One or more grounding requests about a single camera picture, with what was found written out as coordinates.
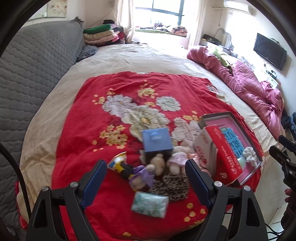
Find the window frame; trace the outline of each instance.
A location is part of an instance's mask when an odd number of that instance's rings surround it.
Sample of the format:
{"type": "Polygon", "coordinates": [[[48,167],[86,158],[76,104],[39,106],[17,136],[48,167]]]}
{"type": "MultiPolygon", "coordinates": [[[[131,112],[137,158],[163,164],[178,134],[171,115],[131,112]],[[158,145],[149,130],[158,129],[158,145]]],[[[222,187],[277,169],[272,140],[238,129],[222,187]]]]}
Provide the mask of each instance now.
{"type": "Polygon", "coordinates": [[[182,17],[184,16],[183,15],[184,1],[185,0],[180,1],[179,12],[171,12],[171,11],[166,11],[166,10],[154,8],[154,0],[152,1],[152,7],[151,8],[148,8],[148,7],[136,7],[136,9],[150,10],[152,12],[162,12],[162,13],[167,13],[167,14],[178,16],[179,17],[178,18],[178,25],[181,25],[182,17]]]}

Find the gray quilted mattress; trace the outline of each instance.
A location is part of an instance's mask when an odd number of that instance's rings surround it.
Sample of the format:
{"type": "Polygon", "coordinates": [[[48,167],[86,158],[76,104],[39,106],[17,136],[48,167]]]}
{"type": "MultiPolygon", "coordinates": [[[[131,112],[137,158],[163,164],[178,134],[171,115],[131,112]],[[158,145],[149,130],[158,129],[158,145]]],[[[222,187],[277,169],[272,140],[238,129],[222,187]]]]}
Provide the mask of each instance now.
{"type": "MultiPolygon", "coordinates": [[[[0,58],[0,142],[19,163],[33,116],[84,46],[82,22],[53,21],[21,28],[0,58]]],[[[0,217],[20,228],[17,177],[0,156],[0,217]]]]}

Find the white curtain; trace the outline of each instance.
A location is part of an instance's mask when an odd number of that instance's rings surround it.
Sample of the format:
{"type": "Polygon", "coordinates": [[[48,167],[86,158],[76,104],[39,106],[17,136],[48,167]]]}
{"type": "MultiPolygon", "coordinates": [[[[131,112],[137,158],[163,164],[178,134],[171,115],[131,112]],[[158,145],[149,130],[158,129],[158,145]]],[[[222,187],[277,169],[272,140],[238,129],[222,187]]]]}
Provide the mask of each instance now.
{"type": "Polygon", "coordinates": [[[194,0],[191,7],[194,9],[194,12],[192,18],[193,24],[189,29],[189,48],[191,46],[199,45],[200,43],[200,38],[202,37],[202,26],[205,20],[206,0],[194,0]]]}
{"type": "Polygon", "coordinates": [[[114,2],[114,21],[124,28],[126,40],[132,41],[134,33],[133,25],[133,0],[115,0],[114,2]]]}

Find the human hand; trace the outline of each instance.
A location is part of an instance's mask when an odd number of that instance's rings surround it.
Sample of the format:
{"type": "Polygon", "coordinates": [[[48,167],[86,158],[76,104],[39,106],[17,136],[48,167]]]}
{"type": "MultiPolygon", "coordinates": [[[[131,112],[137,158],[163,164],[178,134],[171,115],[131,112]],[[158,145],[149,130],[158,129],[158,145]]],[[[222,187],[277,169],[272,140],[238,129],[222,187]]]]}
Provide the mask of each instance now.
{"type": "Polygon", "coordinates": [[[293,193],[294,193],[294,191],[293,191],[291,188],[285,190],[285,194],[286,194],[287,196],[289,196],[289,197],[286,197],[286,198],[285,198],[285,202],[287,202],[287,203],[290,202],[290,200],[291,200],[291,195],[292,195],[293,193]]]}

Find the tv screen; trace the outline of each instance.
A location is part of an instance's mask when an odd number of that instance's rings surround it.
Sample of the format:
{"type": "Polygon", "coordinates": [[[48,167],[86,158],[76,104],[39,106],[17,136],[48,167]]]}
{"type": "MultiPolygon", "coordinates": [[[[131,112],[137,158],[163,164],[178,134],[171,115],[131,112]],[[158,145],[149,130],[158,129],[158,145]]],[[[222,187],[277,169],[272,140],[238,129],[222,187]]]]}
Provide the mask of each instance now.
{"type": "Polygon", "coordinates": [[[257,34],[254,51],[279,70],[283,69],[287,51],[275,41],[257,34]]]}

